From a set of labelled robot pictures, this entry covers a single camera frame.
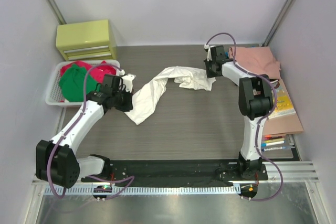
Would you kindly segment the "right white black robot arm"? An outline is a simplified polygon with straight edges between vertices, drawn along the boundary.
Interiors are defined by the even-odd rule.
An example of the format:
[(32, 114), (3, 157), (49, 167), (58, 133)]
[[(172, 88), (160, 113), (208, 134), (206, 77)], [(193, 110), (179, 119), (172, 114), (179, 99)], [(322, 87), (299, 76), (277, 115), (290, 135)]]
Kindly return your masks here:
[(238, 154), (238, 174), (252, 180), (261, 171), (261, 140), (265, 121), (274, 109), (272, 86), (267, 75), (257, 75), (225, 58), (223, 46), (204, 46), (209, 78), (223, 76), (238, 86), (238, 107), (244, 117), (244, 140)]

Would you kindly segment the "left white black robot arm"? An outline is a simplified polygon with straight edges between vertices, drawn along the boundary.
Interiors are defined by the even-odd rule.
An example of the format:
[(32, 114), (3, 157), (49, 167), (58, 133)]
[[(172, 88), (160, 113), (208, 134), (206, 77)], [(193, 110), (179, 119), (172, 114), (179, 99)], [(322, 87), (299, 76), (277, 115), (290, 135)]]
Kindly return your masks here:
[(88, 176), (109, 178), (110, 159), (91, 154), (77, 158), (76, 152), (91, 128), (112, 108), (122, 112), (133, 109), (135, 75), (106, 75), (103, 83), (86, 95), (69, 123), (50, 141), (41, 140), (36, 146), (36, 177), (64, 188), (71, 188), (78, 179)]

